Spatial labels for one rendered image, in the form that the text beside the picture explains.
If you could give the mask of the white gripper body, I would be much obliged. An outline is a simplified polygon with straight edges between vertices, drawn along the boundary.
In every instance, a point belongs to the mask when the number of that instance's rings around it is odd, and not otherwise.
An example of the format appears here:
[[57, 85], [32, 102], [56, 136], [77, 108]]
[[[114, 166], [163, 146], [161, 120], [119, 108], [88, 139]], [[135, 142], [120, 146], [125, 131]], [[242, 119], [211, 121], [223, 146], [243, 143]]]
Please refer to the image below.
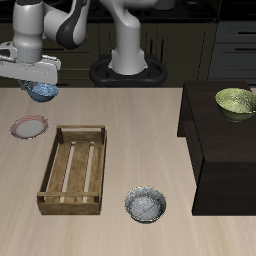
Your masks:
[[10, 57], [0, 57], [0, 76], [56, 85], [61, 61], [56, 57], [43, 55], [34, 64], [18, 63]]

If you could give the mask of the blue bowl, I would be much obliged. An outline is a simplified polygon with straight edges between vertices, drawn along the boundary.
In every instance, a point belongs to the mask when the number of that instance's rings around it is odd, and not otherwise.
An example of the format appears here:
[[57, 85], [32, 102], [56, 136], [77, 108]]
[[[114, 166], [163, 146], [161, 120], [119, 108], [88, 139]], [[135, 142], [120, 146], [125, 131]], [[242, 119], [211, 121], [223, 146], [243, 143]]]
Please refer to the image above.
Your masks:
[[56, 85], [35, 83], [30, 81], [26, 81], [25, 85], [28, 95], [37, 103], [51, 101], [59, 94], [59, 89]]

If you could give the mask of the white plate with red rim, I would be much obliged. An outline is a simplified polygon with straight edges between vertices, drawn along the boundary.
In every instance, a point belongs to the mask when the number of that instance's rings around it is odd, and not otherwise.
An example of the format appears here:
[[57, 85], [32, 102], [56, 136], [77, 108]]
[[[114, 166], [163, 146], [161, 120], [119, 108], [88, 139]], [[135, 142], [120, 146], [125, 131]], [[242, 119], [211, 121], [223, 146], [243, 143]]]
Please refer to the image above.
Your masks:
[[41, 115], [29, 115], [16, 120], [10, 127], [15, 138], [28, 140], [45, 133], [49, 128], [48, 120]]

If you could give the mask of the grey bowl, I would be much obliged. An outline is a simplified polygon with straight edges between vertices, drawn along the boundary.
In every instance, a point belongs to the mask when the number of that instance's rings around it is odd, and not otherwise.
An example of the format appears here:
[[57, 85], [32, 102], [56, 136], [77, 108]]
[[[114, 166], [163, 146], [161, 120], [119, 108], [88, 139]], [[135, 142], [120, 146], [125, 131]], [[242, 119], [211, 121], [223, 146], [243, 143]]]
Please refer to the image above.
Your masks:
[[159, 190], [150, 186], [139, 186], [125, 196], [124, 208], [133, 220], [141, 224], [151, 224], [165, 214], [167, 201]]

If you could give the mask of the green bowl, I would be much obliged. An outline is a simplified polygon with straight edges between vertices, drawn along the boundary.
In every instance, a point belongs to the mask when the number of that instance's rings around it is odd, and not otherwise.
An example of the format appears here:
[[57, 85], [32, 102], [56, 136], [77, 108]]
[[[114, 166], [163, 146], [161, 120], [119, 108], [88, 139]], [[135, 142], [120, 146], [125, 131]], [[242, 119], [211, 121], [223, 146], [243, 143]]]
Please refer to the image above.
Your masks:
[[215, 95], [220, 113], [232, 122], [242, 122], [256, 114], [256, 95], [241, 88], [226, 88]]

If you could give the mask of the wooden tray of slats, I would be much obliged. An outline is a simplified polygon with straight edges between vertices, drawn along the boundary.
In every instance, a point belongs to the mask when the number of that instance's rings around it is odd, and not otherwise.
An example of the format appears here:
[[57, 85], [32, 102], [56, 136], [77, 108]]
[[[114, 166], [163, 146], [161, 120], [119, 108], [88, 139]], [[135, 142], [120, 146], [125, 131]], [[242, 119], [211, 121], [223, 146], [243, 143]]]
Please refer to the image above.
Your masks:
[[107, 131], [104, 125], [58, 125], [37, 205], [42, 215], [99, 215]]

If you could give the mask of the dark kitchen cupboards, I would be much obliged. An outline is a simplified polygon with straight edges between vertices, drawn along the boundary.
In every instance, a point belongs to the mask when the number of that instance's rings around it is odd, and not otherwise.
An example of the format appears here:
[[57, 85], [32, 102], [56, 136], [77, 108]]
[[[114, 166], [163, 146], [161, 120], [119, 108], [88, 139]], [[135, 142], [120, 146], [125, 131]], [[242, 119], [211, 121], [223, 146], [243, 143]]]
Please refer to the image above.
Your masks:
[[[141, 48], [153, 54], [167, 68], [164, 87], [180, 87], [185, 81], [205, 81], [211, 63], [215, 23], [192, 22], [185, 15], [185, 0], [179, 0], [169, 18], [159, 22], [153, 16], [163, 11], [133, 10], [141, 22]], [[101, 55], [109, 54], [116, 45], [116, 33], [110, 13], [98, 0], [92, 0], [86, 39], [74, 50], [66, 50], [46, 39], [43, 52], [61, 60], [60, 87], [93, 87], [89, 68]]]

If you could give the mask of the grey drawer unit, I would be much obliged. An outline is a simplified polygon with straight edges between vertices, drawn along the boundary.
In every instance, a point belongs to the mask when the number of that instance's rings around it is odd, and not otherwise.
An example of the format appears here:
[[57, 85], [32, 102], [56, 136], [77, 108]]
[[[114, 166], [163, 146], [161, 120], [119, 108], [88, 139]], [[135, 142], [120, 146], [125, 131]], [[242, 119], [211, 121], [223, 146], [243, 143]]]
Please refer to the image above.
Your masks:
[[218, 24], [208, 79], [256, 86], [256, 21]]

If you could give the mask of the dark wooden cabinet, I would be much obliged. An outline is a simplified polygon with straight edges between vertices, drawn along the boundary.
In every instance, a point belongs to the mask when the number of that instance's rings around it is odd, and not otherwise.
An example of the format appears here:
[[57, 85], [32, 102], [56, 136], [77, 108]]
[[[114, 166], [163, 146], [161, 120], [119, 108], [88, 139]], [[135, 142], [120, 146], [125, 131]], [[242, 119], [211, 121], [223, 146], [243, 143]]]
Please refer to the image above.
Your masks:
[[256, 115], [231, 122], [217, 92], [244, 81], [185, 81], [177, 135], [187, 140], [196, 182], [194, 216], [256, 216]]

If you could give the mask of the flat black base plate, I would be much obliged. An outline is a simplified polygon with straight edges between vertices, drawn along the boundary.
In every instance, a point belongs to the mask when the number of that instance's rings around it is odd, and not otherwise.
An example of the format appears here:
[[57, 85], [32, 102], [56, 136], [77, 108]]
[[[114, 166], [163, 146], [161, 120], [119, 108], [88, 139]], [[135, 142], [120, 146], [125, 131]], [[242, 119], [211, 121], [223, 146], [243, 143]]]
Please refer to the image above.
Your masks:
[[146, 54], [147, 69], [135, 75], [121, 75], [108, 67], [112, 57], [103, 54], [90, 68], [90, 79], [99, 88], [159, 88], [167, 78], [167, 69], [153, 54]]

